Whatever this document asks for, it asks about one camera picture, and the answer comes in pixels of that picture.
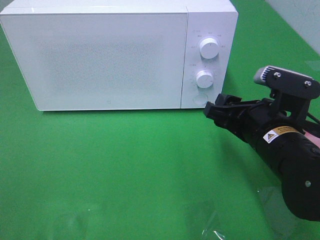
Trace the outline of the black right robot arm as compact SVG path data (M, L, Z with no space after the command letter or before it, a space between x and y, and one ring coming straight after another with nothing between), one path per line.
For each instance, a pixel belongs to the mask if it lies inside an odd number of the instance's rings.
M271 114L273 101L243 101L219 94L204 115L250 145L281 182L287 208L296 217L320 220L320 148L284 110Z

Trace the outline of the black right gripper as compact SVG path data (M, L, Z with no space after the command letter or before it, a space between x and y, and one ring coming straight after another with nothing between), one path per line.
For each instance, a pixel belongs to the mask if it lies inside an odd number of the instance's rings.
M320 135L320 123L299 122L285 110L272 112L270 99L242 101L220 93L207 102L204 115L248 143L274 173L318 173L320 148L306 136Z

